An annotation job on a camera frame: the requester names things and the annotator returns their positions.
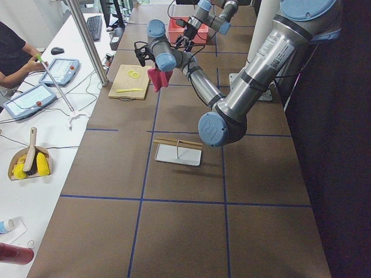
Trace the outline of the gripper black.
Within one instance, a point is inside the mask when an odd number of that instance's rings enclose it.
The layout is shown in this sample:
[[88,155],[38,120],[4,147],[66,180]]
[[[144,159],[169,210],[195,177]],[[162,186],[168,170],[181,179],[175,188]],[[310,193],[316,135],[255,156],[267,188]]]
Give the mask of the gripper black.
[[150,57],[150,58],[147,58],[146,59],[146,64],[148,65],[148,66],[152,66],[154,69],[158,69],[158,66],[157,66],[157,63],[156,63],[156,61],[155,61],[155,58],[153,58],[153,57]]
[[192,51],[192,48],[194,46],[194,42],[191,39],[188,39],[188,38],[194,38],[197,33],[198,33],[198,29],[195,28],[192,24],[187,23],[185,25],[184,32],[183,32],[184,36],[179,36],[177,38],[175,48],[185,47],[186,52]]

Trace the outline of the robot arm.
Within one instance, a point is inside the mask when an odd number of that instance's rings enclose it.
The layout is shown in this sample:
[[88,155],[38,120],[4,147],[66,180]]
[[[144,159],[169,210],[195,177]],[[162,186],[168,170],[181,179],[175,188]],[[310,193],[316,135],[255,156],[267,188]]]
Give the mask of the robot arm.
[[[219,16],[210,12],[213,5],[223,9]],[[230,28],[230,21],[238,11],[238,8],[238,1],[198,1],[195,13],[188,20],[176,20],[176,24],[179,27],[184,27],[184,31],[177,38],[175,49],[183,47],[186,52],[190,52],[194,45],[194,39],[203,24],[215,32],[225,35]]]
[[199,120],[199,136],[205,144],[220,147],[245,135],[247,113],[299,46],[338,37],[342,9],[341,1],[281,1],[270,33],[228,95],[212,83],[193,54],[171,47],[158,19],[147,25],[148,52],[160,71],[179,69],[191,82],[210,108]]

